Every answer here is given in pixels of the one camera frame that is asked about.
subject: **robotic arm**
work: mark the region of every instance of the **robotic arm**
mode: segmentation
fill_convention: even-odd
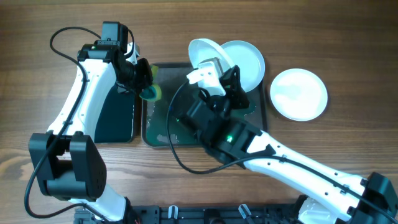
[[[152,72],[145,58],[137,60],[138,46],[127,44],[128,28],[119,22],[104,22],[101,40],[85,44],[77,59],[86,71],[86,87],[80,105],[68,125],[65,135],[77,131],[90,135],[95,141],[95,130],[101,109],[109,90],[115,86],[118,92],[140,94],[152,85]],[[83,83],[83,74],[78,69],[68,98],[48,131],[58,134],[77,99]]]
[[[373,173],[366,180],[324,166],[255,126],[230,118],[231,110],[246,108],[249,102],[240,86],[238,66],[225,74],[220,71],[217,58],[199,64],[187,78],[191,85],[200,86],[200,99],[191,98],[190,106],[179,109],[177,104],[173,106],[174,116],[195,132],[209,155],[223,164],[243,160],[238,163],[241,167],[274,177],[308,195],[298,214],[302,223],[391,223],[362,200],[395,215],[398,198],[388,179]],[[188,101],[186,95],[181,97],[181,101]]]

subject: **cable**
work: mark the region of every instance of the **cable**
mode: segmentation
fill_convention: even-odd
[[[75,60],[75,59],[71,58],[70,56],[67,56],[67,55],[65,55],[65,54],[63,54],[63,53],[61,53],[61,52],[59,52],[59,51],[58,51],[57,49],[55,49],[54,46],[53,46],[53,40],[54,40],[54,38],[55,38],[59,33],[65,31],[65,30],[70,30],[70,29],[84,30],[84,31],[87,31],[87,32],[89,32],[89,33],[91,33],[91,34],[97,36],[98,38],[101,38],[101,36],[99,36],[99,35],[96,34],[95,32],[93,32],[93,31],[91,31],[91,30],[89,30],[89,29],[86,29],[86,28],[82,28],[82,27],[65,27],[65,28],[63,28],[63,29],[60,29],[60,30],[56,31],[56,32],[51,36],[51,39],[50,39],[50,48],[51,48],[51,50],[53,50],[56,54],[58,54],[58,55],[60,55],[60,56],[62,56],[62,57],[65,57],[66,59],[68,59],[68,60],[72,61],[73,63],[75,63],[75,64],[79,67],[79,69],[81,70],[81,73],[83,74],[83,79],[82,79],[82,81],[81,81],[81,89],[80,89],[79,95],[77,96],[76,101],[75,101],[75,103],[73,104],[72,109],[70,110],[69,115],[68,115],[67,119],[65,120],[65,122],[64,122],[64,124],[63,124],[61,130],[58,132],[57,137],[55,137],[55,139],[51,142],[50,146],[47,148],[45,154],[42,156],[42,158],[40,159],[39,163],[37,163],[36,168],[34,169],[32,175],[30,176],[30,179],[29,179],[28,184],[27,184],[27,186],[26,186],[25,198],[24,198],[24,205],[25,205],[25,210],[26,210],[26,212],[27,212],[30,216],[34,217],[34,218],[51,218],[51,217],[54,217],[54,216],[56,216],[56,215],[59,215],[59,214],[61,214],[61,213],[63,213],[63,212],[66,212],[67,210],[70,210],[70,209],[72,209],[72,208],[82,206],[82,207],[84,207],[85,209],[89,210],[91,213],[93,213],[93,214],[95,214],[95,215],[97,215],[97,216],[99,216],[99,217],[101,217],[101,218],[104,219],[104,217],[103,217],[100,213],[98,213],[97,211],[93,210],[92,208],[90,208],[89,206],[87,206],[85,203],[76,203],[76,204],[74,204],[74,205],[67,206],[67,207],[65,207],[65,208],[63,208],[63,209],[61,209],[61,210],[59,210],[59,211],[57,211],[57,212],[53,212],[53,213],[48,214],[48,215],[38,215],[38,214],[35,214],[35,213],[30,209],[30,206],[29,206],[29,195],[30,195],[30,190],[32,189],[33,181],[34,181],[34,179],[36,178],[37,173],[39,172],[40,168],[42,167],[42,165],[43,165],[43,163],[44,163],[44,160],[46,160],[46,158],[49,156],[49,154],[53,153],[53,151],[54,151],[54,149],[55,149],[56,143],[57,143],[58,140],[62,137],[62,134],[65,132],[65,130],[68,128],[68,125],[70,124],[70,121],[72,120],[72,116],[75,114],[75,111],[76,111],[76,109],[77,109],[77,107],[78,107],[78,105],[79,105],[79,103],[80,103],[80,100],[81,100],[81,98],[82,98],[82,96],[83,96],[83,94],[84,94],[85,87],[86,87],[87,74],[86,74],[86,71],[85,71],[85,69],[83,68],[83,66],[82,66],[77,60]]]
[[[207,89],[199,87],[199,90],[201,90],[202,92],[204,92],[205,96],[206,96],[206,100],[210,100],[210,93],[209,91],[207,91]]]
[[[126,58],[129,58],[132,56],[132,53],[134,52],[134,48],[136,46],[136,41],[134,40],[134,35],[132,34],[131,30],[129,30],[131,39],[132,39],[132,48],[128,54],[126,54]]]
[[[352,196],[356,197],[357,199],[359,199],[360,201],[362,201],[363,203],[365,203],[365,204],[368,205],[369,207],[375,209],[375,211],[377,211],[377,212],[381,213],[382,215],[384,215],[384,216],[385,216],[388,220],[390,220],[392,223],[398,224],[398,221],[397,221],[394,217],[392,217],[390,214],[388,214],[387,212],[385,212],[384,210],[382,210],[381,208],[379,208],[378,206],[376,206],[375,204],[373,204],[373,203],[370,202],[369,200],[365,199],[365,198],[362,197],[361,195],[359,195],[359,194],[357,194],[356,192],[352,191],[351,189],[349,189],[349,187],[345,187],[344,185],[340,184],[339,182],[333,180],[332,178],[326,176],[325,174],[320,173],[320,172],[317,171],[317,170],[312,169],[312,168],[309,167],[309,166],[306,166],[306,165],[304,165],[304,164],[301,164],[301,163],[299,163],[299,162],[296,162],[296,161],[293,161],[293,160],[291,160],[291,159],[284,158],[284,157],[281,157],[281,156],[251,156],[251,157],[245,157],[245,158],[238,159],[238,160],[235,160],[235,161],[233,161],[233,162],[230,162],[230,163],[228,163],[228,164],[225,164],[225,165],[222,165],[222,166],[219,166],[219,167],[215,167],[215,168],[212,168],[212,169],[208,169],[208,170],[203,170],[203,171],[193,170],[193,169],[187,167],[186,165],[184,165],[184,164],[181,162],[180,158],[178,158],[178,155],[177,155],[177,153],[175,152],[175,149],[174,149],[174,147],[173,147],[173,144],[172,144],[172,141],[171,141],[171,137],[170,137],[170,131],[169,131],[169,120],[170,120],[170,111],[172,111],[172,109],[173,109],[173,107],[172,107],[173,102],[174,102],[174,100],[176,99],[176,97],[178,96],[178,94],[180,93],[181,89],[182,89],[187,83],[188,83],[188,81],[185,82],[184,84],[182,84],[182,85],[180,86],[180,88],[178,88],[177,92],[174,94],[174,96],[173,96],[173,98],[172,98],[172,100],[171,100],[171,102],[170,102],[169,110],[167,111],[167,116],[166,116],[166,135],[167,135],[167,140],[168,140],[168,142],[169,142],[170,150],[172,151],[172,154],[174,155],[175,160],[178,162],[178,164],[179,164],[183,169],[185,169],[186,171],[188,171],[188,172],[190,172],[190,173],[192,173],[192,174],[210,174],[210,173],[214,173],[214,172],[223,170],[223,169],[225,169],[225,168],[231,167],[231,166],[233,166],[233,165],[240,164],[240,163],[242,163],[242,162],[250,161],[250,160],[252,160],[252,159],[275,159],[275,160],[278,160],[278,161],[288,162],[288,163],[290,163],[290,164],[292,164],[292,165],[295,165],[295,166],[297,166],[297,167],[300,167],[300,168],[302,168],[302,169],[305,169],[305,170],[307,170],[307,171],[309,171],[309,172],[311,172],[311,173],[313,173],[313,174],[315,174],[315,175],[321,177],[321,178],[324,179],[325,181],[327,181],[327,182],[333,184],[335,187],[338,187],[338,188],[340,188],[342,191],[351,194]]]

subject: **white robotic arm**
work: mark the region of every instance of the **white robotic arm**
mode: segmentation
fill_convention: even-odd
[[[187,75],[189,84],[198,83],[202,92],[207,91],[205,101],[196,100],[188,110],[174,115],[195,131],[209,155],[224,164],[250,155],[267,155],[263,159],[246,159],[241,166],[274,177],[307,195],[298,213],[302,223],[334,224],[338,220],[351,220],[352,210],[363,207],[359,206],[358,197],[369,194],[367,180],[324,166],[244,121],[230,122],[228,111],[247,106],[248,101],[240,87],[239,68],[223,73],[217,61],[217,58],[206,60]],[[391,198],[396,202],[395,192]]]
[[[127,52],[131,51],[132,46],[134,46],[133,54],[126,60],[135,65],[137,64],[139,52],[136,50],[137,45],[133,45],[132,43],[128,44]],[[86,59],[84,62],[80,62],[80,64],[86,70],[87,79],[89,81],[86,83],[86,90],[80,100],[79,107],[73,115],[72,123],[69,124],[67,130],[63,134],[71,136],[77,131],[81,131],[84,134],[90,135],[95,142],[96,125],[105,99],[110,89],[116,83],[116,74],[113,64],[105,63],[101,59]],[[68,98],[55,121],[49,126],[48,131],[53,131],[54,134],[58,134],[61,130],[73,104],[76,102],[82,85],[82,77],[81,70],[77,68],[76,79]]]
[[[284,157],[315,169],[341,185],[346,185],[357,194],[362,195],[364,186],[361,185],[362,177],[347,174],[330,167],[324,166],[300,153],[297,153],[276,141],[268,133],[262,132],[255,136],[247,152],[259,152],[270,145],[276,153],[275,156]],[[244,166],[254,172],[269,175],[283,183],[303,192],[309,198],[300,209],[298,219],[306,224],[334,224],[339,218],[348,221],[351,215],[347,214],[350,207],[356,208],[359,199],[351,194],[342,192],[338,187],[325,179],[288,162],[275,159],[253,159],[244,162]]]

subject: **white plate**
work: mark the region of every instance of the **white plate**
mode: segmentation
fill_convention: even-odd
[[[241,86],[249,92],[260,84],[266,72],[266,63],[260,51],[242,40],[229,41],[221,46],[241,70]]]
[[[276,76],[270,96],[276,110],[295,121],[316,118],[328,103],[325,84],[314,73],[300,68],[289,69]]]
[[[216,42],[201,38],[195,39],[189,43],[189,59],[193,68],[198,68],[199,63],[211,58],[219,58],[223,72],[235,66],[232,59]]]

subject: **green light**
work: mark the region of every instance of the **green light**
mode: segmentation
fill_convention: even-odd
[[[228,142],[232,142],[233,139],[234,139],[234,138],[233,138],[232,136],[227,136],[227,137],[226,137],[226,141],[228,141]]]

